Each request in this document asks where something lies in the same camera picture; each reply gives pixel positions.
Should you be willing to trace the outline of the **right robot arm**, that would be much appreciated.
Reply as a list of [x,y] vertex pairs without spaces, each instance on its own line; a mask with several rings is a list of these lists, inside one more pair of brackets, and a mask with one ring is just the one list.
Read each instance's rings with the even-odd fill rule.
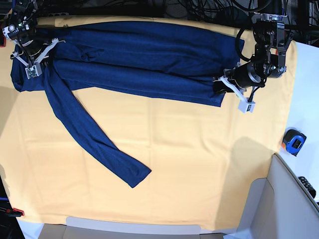
[[36,30],[36,12],[38,4],[35,0],[17,0],[12,12],[4,20],[2,33],[20,49],[12,56],[27,68],[40,63],[48,54],[56,40]]

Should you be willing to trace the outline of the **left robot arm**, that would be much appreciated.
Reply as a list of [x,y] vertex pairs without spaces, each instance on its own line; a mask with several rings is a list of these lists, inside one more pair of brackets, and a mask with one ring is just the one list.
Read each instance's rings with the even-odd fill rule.
[[[255,39],[255,53],[247,58],[240,48],[240,37],[245,28],[253,30]],[[240,94],[252,87],[249,100],[254,93],[265,87],[269,78],[279,78],[286,72],[286,53],[293,39],[293,33],[285,33],[285,24],[278,16],[263,13],[255,23],[252,20],[239,30],[235,38],[235,50],[241,60],[246,63],[233,69],[224,70],[224,75],[214,79],[213,91],[216,94]]]

